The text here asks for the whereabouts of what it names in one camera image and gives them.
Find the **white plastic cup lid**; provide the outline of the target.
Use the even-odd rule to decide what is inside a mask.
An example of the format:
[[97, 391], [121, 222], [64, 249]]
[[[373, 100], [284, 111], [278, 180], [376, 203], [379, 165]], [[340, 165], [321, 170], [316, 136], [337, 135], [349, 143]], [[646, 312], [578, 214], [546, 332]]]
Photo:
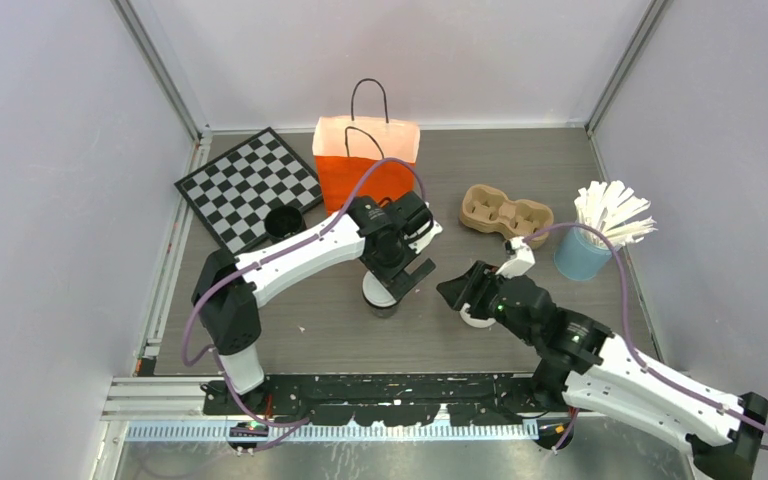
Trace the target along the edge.
[[393, 295], [370, 271], [367, 271], [363, 277], [362, 294], [369, 305], [378, 309], [392, 308], [398, 304]]

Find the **dark translucent coffee cup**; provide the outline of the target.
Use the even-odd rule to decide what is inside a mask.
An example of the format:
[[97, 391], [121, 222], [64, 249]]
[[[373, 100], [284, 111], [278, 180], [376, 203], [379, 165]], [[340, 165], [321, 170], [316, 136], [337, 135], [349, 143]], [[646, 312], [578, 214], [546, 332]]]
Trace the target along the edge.
[[391, 318], [393, 317], [396, 312], [398, 311], [399, 304], [394, 303], [392, 305], [388, 306], [378, 306], [374, 304], [369, 304], [370, 311], [377, 317], [381, 319]]

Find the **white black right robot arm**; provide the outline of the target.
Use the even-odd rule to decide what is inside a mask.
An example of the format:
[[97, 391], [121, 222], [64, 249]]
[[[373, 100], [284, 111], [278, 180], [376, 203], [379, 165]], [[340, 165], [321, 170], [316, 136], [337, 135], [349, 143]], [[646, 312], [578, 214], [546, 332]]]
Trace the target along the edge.
[[536, 351], [530, 395], [544, 410], [565, 405], [609, 416], [691, 456], [712, 479], [750, 479], [768, 400], [719, 392], [637, 350], [606, 325], [557, 305], [526, 275], [506, 278], [477, 261], [437, 286], [468, 318], [492, 320]]

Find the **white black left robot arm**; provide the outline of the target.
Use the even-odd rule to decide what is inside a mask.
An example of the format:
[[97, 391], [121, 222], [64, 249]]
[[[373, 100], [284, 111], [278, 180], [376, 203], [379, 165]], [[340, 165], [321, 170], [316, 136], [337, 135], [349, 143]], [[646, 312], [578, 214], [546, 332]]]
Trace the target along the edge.
[[318, 225], [259, 251], [235, 258], [211, 254], [193, 293], [194, 316], [208, 332], [228, 384], [228, 400], [240, 412], [258, 412], [267, 398], [256, 342], [259, 310], [278, 294], [334, 265], [360, 261], [364, 301], [390, 312], [435, 268], [427, 259], [408, 269], [443, 231], [415, 192], [379, 204], [369, 196]]

